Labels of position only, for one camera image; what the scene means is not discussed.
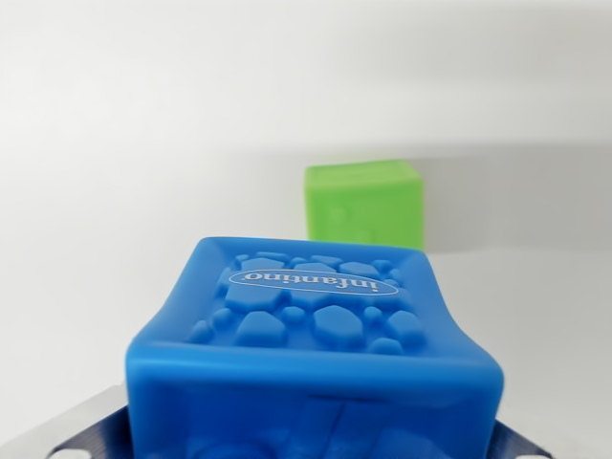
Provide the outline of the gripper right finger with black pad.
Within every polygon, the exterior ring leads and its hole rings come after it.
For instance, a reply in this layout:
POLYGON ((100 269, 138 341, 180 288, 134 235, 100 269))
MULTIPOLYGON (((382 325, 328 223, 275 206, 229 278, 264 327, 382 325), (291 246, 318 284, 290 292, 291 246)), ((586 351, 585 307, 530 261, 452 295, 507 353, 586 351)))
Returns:
POLYGON ((487 459, 553 459, 554 455, 500 420, 495 421, 487 459))

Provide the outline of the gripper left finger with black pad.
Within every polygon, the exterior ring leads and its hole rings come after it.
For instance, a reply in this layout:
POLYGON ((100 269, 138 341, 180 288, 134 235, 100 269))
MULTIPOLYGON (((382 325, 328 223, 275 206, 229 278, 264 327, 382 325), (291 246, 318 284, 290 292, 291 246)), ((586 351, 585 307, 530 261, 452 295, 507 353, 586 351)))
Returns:
POLYGON ((125 385, 113 385, 7 442, 9 458, 127 458, 129 422, 125 385))

